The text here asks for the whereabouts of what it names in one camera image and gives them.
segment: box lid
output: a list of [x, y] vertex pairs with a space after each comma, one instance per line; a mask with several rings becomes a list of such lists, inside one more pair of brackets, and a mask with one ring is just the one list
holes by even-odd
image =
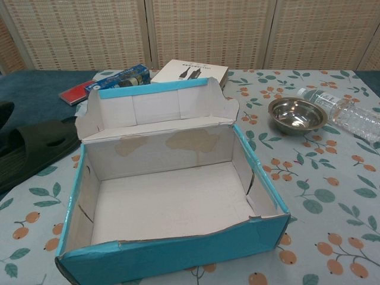
[[227, 100], [215, 78], [93, 90], [76, 120], [84, 144], [128, 135], [232, 124], [239, 103]]

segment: table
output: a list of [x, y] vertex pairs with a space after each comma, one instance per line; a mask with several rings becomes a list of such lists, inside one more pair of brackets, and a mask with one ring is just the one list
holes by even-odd
[[[380, 283], [380, 144], [334, 125], [303, 137], [279, 133], [269, 102], [305, 86], [380, 112], [380, 99], [352, 71], [231, 70], [224, 88], [226, 97], [238, 99], [237, 124], [290, 208], [279, 246], [124, 284]], [[77, 109], [83, 113], [86, 104]], [[79, 155], [54, 163], [0, 201], [1, 284], [68, 284], [53, 259]]]

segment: stainless steel bowl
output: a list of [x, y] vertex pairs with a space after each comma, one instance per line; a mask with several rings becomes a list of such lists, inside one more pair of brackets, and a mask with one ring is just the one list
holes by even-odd
[[280, 131], [289, 135], [303, 135], [327, 122], [327, 114], [322, 108], [296, 97], [273, 100], [268, 112]]

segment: black slipper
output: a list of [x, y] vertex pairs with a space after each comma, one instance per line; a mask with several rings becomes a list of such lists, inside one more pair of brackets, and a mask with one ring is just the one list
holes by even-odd
[[0, 129], [5, 125], [7, 120], [10, 118], [14, 109], [13, 102], [0, 102]]
[[8, 145], [0, 152], [0, 193], [74, 151], [80, 145], [74, 122], [71, 117], [11, 131]]

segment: blue package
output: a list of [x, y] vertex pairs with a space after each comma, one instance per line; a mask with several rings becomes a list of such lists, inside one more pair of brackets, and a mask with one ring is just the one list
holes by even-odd
[[93, 83], [84, 89], [88, 95], [93, 88], [99, 90], [145, 84], [150, 84], [149, 69], [146, 66], [139, 64], [129, 69], [123, 70], [114, 76], [99, 80], [98, 82]]

